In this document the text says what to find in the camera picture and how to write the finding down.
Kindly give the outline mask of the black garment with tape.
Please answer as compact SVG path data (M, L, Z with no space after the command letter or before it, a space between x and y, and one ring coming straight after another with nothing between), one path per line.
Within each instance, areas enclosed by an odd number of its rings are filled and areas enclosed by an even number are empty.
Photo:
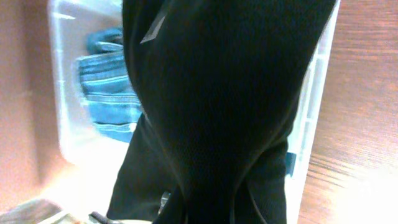
M285 223L285 155L334 1L124 1L143 108L107 217Z

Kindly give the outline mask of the dark blue jeans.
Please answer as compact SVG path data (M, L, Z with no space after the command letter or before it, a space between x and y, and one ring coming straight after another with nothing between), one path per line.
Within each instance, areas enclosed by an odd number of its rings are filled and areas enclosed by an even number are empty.
M129 142L142 110L127 74L122 28L88 34L86 50L76 71L91 122L103 136Z

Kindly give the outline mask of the teal blue garment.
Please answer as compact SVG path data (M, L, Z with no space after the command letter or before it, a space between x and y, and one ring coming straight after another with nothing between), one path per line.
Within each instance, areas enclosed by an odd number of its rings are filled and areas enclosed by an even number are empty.
M290 177L294 174L296 157L297 155L291 152L288 152L285 156L286 175Z

